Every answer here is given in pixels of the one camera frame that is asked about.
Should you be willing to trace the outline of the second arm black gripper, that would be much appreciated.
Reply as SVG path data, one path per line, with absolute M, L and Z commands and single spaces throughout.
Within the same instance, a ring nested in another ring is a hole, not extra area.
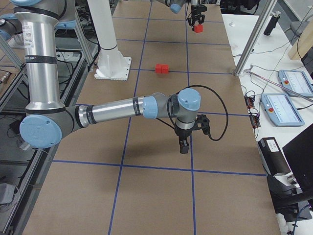
M 179 138 L 180 154 L 187 154 L 189 152 L 188 137 L 192 134 L 192 128 L 181 129 L 178 126 L 175 127 L 175 133 Z

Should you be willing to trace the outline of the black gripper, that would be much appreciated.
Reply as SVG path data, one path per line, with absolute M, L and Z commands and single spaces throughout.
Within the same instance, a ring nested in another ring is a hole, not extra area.
M 207 7 L 203 4 L 191 5 L 191 15 L 187 17 L 189 26 L 194 26 L 197 16 L 199 16 L 199 24 L 203 24 L 205 21 L 205 15 L 202 12 L 206 12 Z

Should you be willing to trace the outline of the second grey blue robot arm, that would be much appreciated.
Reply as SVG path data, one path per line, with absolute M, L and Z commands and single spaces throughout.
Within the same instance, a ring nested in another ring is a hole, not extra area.
M 55 29 L 59 23 L 75 24 L 72 0 L 16 0 L 14 14 L 22 24 L 24 60 L 28 73 L 29 104 L 20 123 L 22 139 L 35 148 L 50 148 L 69 134 L 89 125 L 143 116 L 172 122 L 182 154 L 189 150 L 188 137 L 195 130 L 209 133 L 209 119 L 198 114 L 201 95 L 191 88 L 166 96 L 154 93 L 100 105 L 77 105 L 79 84 L 66 103 L 60 99 Z

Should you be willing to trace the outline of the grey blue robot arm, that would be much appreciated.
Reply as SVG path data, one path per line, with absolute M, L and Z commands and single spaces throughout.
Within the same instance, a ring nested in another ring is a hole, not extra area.
M 182 9 L 184 4 L 187 3 L 187 6 L 191 5 L 189 15 L 186 14 L 185 16 L 185 20 L 191 27 L 194 27 L 195 23 L 203 24 L 205 21 L 205 15 L 203 12 L 207 11 L 207 7 L 201 0 L 157 0 L 157 2 L 166 5 L 175 14 Z

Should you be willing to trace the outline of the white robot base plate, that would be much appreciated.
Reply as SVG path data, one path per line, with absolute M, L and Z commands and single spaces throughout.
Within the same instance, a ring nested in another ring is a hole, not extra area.
M 100 55 L 94 78 L 126 81 L 129 77 L 131 63 L 131 57 L 112 58 L 109 55 Z

